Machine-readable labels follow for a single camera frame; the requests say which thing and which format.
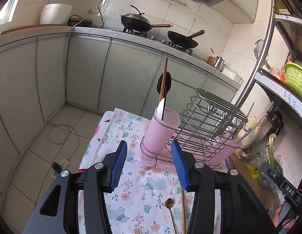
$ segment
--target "utensil drying rack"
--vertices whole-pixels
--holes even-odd
[[[172,80],[195,89],[186,83]],[[161,153],[153,153],[152,150],[146,149],[142,138],[140,150],[145,156],[154,159],[154,167],[158,161],[173,165],[170,144],[174,139],[178,140],[182,150],[192,153],[198,161],[212,168],[219,165],[213,164],[217,154],[222,150],[237,147],[233,138],[240,129],[246,130],[245,124],[248,120],[245,114],[236,106],[208,91],[201,88],[195,91],[197,95],[192,96],[186,110],[179,113],[181,125]]]

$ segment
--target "yellow label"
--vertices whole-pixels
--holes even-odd
[[[250,174],[252,175],[252,177],[257,178],[256,170],[250,164],[247,164],[246,166],[247,166],[248,170],[250,171]]]

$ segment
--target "gas stove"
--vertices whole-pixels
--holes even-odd
[[[170,46],[170,47],[172,47],[172,48],[174,48],[174,49],[177,49],[177,50],[179,50],[179,51],[182,51],[182,52],[184,52],[184,53],[186,53],[186,54],[192,54],[192,49],[186,49],[186,48],[183,48],[183,47],[181,47],[181,46],[177,46],[177,45],[175,45],[174,43],[172,43],[171,41],[169,41],[168,43],[167,43],[167,40],[161,40],[161,39],[157,39],[156,37],[154,37],[154,36],[151,36],[151,37],[149,37],[149,36],[147,36],[147,33],[146,32],[138,32],[138,31],[134,31],[134,30],[130,30],[130,29],[127,29],[126,27],[123,29],[123,31],[122,32],[125,32],[125,33],[128,33],[128,34],[132,34],[132,35],[135,35],[135,36],[139,36],[139,37],[143,37],[143,38],[146,38],[146,39],[149,39],[149,40],[154,40],[154,41],[157,41],[157,42],[160,42],[160,43],[162,43],[162,44],[165,44],[165,45],[167,45],[167,46]]]

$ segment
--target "tablecloth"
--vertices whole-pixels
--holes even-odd
[[[115,109],[103,116],[93,139],[82,159],[80,170],[85,170],[105,155],[115,152],[120,141],[128,146],[127,158],[119,181],[112,194],[105,193],[106,208],[113,234],[119,233],[173,233],[172,220],[164,202],[173,198],[172,208],[177,233],[182,233],[181,187],[176,172],[141,166],[137,161],[140,142],[150,120]],[[187,225],[191,217],[194,193],[185,193]],[[220,192],[215,192],[215,231],[220,229]],[[80,233],[86,233],[83,212],[83,192],[79,193]]]

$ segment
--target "metal screw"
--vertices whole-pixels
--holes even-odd
[[[69,171],[67,171],[67,170],[62,171],[61,172],[61,177],[66,177],[66,176],[68,176],[68,174],[69,174]]]
[[[94,167],[95,167],[95,169],[101,169],[101,168],[103,168],[103,163],[96,163],[95,165],[94,165]]]
[[[233,176],[236,176],[236,175],[239,174],[239,172],[236,169],[231,169],[230,174],[233,175]]]
[[[196,162],[196,163],[194,164],[194,166],[195,166],[196,168],[200,169],[200,168],[203,168],[203,167],[204,167],[204,164],[203,164],[202,162]]]

